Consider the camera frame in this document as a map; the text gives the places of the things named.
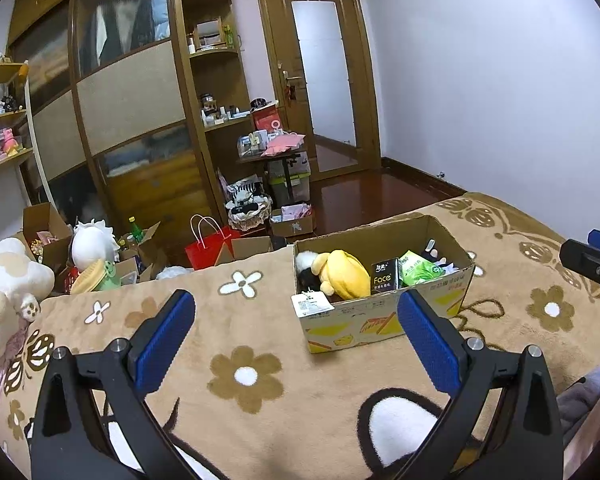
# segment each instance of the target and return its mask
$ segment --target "baseboard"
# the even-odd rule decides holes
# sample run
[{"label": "baseboard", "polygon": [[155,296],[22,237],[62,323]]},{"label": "baseboard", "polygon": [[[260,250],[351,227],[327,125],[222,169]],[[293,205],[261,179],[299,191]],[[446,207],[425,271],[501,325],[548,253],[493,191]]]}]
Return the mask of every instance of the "baseboard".
[{"label": "baseboard", "polygon": [[382,167],[391,170],[399,178],[408,181],[414,186],[421,187],[430,192],[443,194],[446,198],[455,198],[466,193],[464,189],[450,184],[446,180],[442,180],[424,171],[418,170],[413,166],[403,164],[398,160],[393,160],[387,156],[382,158]]},{"label": "baseboard", "polygon": [[329,148],[336,153],[341,155],[348,156],[349,158],[357,158],[358,149],[355,146],[351,146],[350,144],[345,144],[344,142],[340,142],[339,140],[333,140],[329,137],[323,137],[321,135],[314,134],[314,142],[316,144],[320,144],[325,148]]}]

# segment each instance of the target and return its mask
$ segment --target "pink plush toy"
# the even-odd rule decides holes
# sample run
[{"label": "pink plush toy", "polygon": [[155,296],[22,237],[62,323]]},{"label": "pink plush toy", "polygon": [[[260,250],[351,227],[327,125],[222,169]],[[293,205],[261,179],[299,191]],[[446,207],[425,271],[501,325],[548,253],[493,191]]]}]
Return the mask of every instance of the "pink plush toy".
[{"label": "pink plush toy", "polygon": [[4,147],[3,151],[7,155],[13,155],[14,152],[18,149],[18,141],[13,138],[13,130],[11,128],[7,128],[3,131],[4,133]]}]

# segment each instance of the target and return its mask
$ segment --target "white plush toy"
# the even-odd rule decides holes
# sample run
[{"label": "white plush toy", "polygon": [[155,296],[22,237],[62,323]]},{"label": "white plush toy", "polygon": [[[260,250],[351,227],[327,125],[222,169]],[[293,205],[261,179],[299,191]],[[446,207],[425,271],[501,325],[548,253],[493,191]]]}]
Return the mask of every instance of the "white plush toy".
[{"label": "white plush toy", "polygon": [[53,271],[29,259],[20,240],[0,242],[0,356],[18,331],[18,314],[33,321],[53,288]]},{"label": "white plush toy", "polygon": [[78,222],[74,232],[71,256],[75,267],[80,272],[98,260],[114,261],[115,253],[120,246],[116,243],[113,229],[107,227],[104,220],[99,222],[91,220],[86,224]]}]

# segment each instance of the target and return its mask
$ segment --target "price tag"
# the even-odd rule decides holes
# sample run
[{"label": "price tag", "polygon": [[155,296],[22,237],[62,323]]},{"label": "price tag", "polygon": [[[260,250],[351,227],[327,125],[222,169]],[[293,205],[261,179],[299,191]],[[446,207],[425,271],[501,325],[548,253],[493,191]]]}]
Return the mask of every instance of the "price tag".
[{"label": "price tag", "polygon": [[323,292],[304,292],[291,297],[298,317],[312,316],[321,312],[328,312],[335,307],[329,303]]}]

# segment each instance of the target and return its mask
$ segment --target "yellow plush toy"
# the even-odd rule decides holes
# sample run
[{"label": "yellow plush toy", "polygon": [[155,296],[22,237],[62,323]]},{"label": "yellow plush toy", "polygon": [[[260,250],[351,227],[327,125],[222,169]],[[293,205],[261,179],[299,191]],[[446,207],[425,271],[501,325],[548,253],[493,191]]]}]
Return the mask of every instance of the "yellow plush toy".
[{"label": "yellow plush toy", "polygon": [[320,290],[327,296],[337,294],[343,300],[371,295],[371,278],[365,267],[345,251],[318,254],[311,272],[320,277]]}]

